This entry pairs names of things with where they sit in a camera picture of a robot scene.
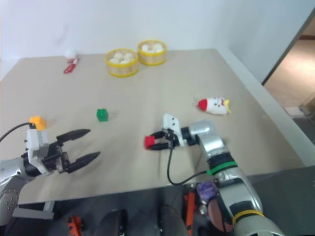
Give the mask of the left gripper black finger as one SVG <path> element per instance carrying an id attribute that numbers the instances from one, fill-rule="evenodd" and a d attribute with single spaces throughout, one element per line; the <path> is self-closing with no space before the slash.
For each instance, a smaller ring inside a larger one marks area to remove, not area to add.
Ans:
<path id="1" fill-rule="evenodd" d="M 56 137 L 56 139 L 59 142 L 59 144 L 63 144 L 68 141 L 74 141 L 76 139 L 79 139 L 83 137 L 84 135 L 88 134 L 90 131 L 91 131 L 90 129 L 77 129 L 77 130 L 69 131 L 62 135 L 59 135 Z"/>
<path id="2" fill-rule="evenodd" d="M 78 159 L 75 160 L 75 162 L 70 163 L 66 166 L 66 172 L 72 173 L 74 171 L 77 171 L 85 166 L 87 166 L 89 163 L 91 163 L 93 160 L 95 160 L 100 155 L 99 152 L 90 153 L 87 155 L 84 155 Z"/>

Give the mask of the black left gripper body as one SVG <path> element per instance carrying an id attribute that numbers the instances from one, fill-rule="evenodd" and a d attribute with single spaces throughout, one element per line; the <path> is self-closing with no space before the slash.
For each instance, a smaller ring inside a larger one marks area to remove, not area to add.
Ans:
<path id="1" fill-rule="evenodd" d="M 63 143 L 58 141 L 49 145 L 47 156 L 43 159 L 43 164 L 50 172 L 68 173 L 70 160 L 67 152 L 62 150 Z"/>

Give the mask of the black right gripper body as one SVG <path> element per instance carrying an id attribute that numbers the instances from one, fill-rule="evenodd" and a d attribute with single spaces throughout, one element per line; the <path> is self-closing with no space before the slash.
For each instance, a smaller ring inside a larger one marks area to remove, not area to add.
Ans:
<path id="1" fill-rule="evenodd" d="M 165 140 L 165 143 L 162 143 L 162 149 L 173 149 L 180 146 L 179 138 L 174 130 L 170 128 L 163 128 L 162 132 L 162 138 Z"/>

